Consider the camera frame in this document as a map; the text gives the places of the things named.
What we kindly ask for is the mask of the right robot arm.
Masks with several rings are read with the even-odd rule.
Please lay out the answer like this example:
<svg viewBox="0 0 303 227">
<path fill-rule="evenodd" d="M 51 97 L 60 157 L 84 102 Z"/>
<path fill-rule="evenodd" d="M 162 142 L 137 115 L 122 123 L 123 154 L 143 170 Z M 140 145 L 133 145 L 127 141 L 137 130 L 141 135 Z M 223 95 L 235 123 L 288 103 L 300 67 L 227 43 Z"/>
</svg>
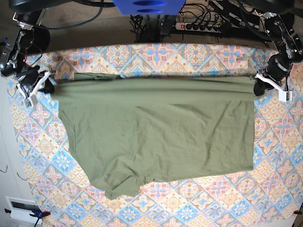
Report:
<svg viewBox="0 0 303 227">
<path fill-rule="evenodd" d="M 1 76 L 12 77 L 18 81 L 21 91 L 29 95 L 35 88 L 45 94 L 53 93 L 54 86 L 49 79 L 42 82 L 46 72 L 38 72 L 39 66 L 26 64 L 29 54 L 43 52 L 50 43 L 50 32 L 45 26 L 39 26 L 43 12 L 50 7 L 64 4 L 65 0 L 10 0 L 9 8 L 15 12 L 13 20 L 16 26 L 11 36 L 5 38 L 0 51 Z"/>
</svg>

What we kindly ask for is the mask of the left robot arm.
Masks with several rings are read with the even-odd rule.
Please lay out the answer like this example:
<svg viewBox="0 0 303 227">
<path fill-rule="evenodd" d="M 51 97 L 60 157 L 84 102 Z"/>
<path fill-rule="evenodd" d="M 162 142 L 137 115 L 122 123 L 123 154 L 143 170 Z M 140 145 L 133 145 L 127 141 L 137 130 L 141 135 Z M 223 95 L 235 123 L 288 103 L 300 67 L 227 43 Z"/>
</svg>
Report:
<svg viewBox="0 0 303 227">
<path fill-rule="evenodd" d="M 288 83 L 282 89 L 282 80 L 287 80 L 294 63 L 303 61 L 303 42 L 293 29 L 294 17 L 303 17 L 303 10 L 295 7 L 294 0 L 238 0 L 241 19 L 252 33 L 274 42 L 278 54 L 270 57 L 267 67 L 256 76 L 254 94 L 262 96 L 266 90 L 281 90 L 290 95 Z M 266 35 L 251 26 L 246 16 L 253 12 L 264 18 Z"/>
</svg>

